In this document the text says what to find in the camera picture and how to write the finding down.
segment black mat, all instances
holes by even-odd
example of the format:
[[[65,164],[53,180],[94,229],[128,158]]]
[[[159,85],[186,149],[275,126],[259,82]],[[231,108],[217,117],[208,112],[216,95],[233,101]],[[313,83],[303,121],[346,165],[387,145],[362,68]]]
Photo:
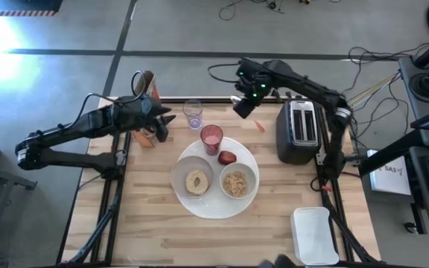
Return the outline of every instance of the black mat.
[[[0,0],[0,16],[53,16],[63,0]]]

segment white paper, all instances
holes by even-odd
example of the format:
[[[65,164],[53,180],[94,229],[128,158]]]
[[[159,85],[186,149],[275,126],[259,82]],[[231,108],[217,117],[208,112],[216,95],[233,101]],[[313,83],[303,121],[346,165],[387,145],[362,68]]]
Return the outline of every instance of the white paper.
[[[375,153],[377,153],[376,150],[366,152],[368,157]],[[411,195],[407,167],[403,156],[371,172],[370,182],[374,191]]]

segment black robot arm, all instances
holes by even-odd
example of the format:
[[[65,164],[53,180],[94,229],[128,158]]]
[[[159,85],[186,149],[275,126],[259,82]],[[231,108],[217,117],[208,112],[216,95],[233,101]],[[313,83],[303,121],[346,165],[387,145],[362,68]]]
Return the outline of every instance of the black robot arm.
[[[164,142],[168,124],[174,115],[159,116],[171,109],[161,106],[153,98],[142,95],[120,97],[111,105],[81,115],[71,124],[59,124],[56,128],[35,133],[16,146],[18,166],[24,170],[35,170],[48,165],[60,165],[79,168],[94,168],[102,178],[113,178],[118,175],[117,156],[114,153],[102,153],[98,156],[65,153],[52,150],[58,144],[78,138],[100,138],[105,135],[118,135],[131,130],[151,130]]]
[[[345,158],[342,153],[343,135],[350,124],[352,110],[343,95],[321,86],[307,77],[295,73],[281,60],[257,63],[241,59],[236,75],[239,77],[236,89],[244,93],[234,98],[234,110],[246,118],[255,107],[261,105],[264,97],[281,87],[291,89],[324,107],[331,140],[324,158],[324,172],[327,180],[337,179],[342,172]]]

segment white bowl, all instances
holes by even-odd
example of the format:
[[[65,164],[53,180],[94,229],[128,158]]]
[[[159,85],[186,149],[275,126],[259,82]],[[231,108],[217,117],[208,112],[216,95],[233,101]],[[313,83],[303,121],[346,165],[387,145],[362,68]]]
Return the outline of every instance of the white bowl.
[[[181,197],[196,198],[205,194],[203,193],[201,195],[196,195],[190,193],[186,189],[186,177],[193,170],[201,170],[206,175],[206,178],[208,179],[208,188],[206,189],[205,193],[208,192],[209,187],[213,183],[213,169],[209,163],[205,159],[198,156],[186,156],[180,159],[173,166],[170,172],[171,187],[173,187],[175,192]]]
[[[244,173],[244,178],[246,179],[246,184],[247,184],[247,191],[246,194],[243,197],[232,197],[231,195],[229,195],[228,193],[226,193],[226,191],[223,188],[223,180],[224,177],[231,172],[234,171],[240,171],[242,173]],[[248,167],[245,164],[241,164],[241,163],[232,163],[227,165],[223,171],[221,171],[221,175],[220,175],[220,186],[221,186],[221,190],[223,190],[223,192],[225,193],[225,195],[227,195],[228,197],[234,198],[234,199],[243,199],[248,197],[250,194],[252,194],[252,192],[254,191],[254,188],[256,187],[256,175],[254,174],[254,171],[252,170],[252,168]]]

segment cereal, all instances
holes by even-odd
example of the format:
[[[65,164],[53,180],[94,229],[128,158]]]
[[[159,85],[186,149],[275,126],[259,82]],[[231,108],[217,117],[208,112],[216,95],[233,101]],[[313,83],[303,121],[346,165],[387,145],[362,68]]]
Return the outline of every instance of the cereal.
[[[247,192],[247,183],[244,173],[234,171],[228,173],[223,179],[224,191],[232,197],[243,197]]]

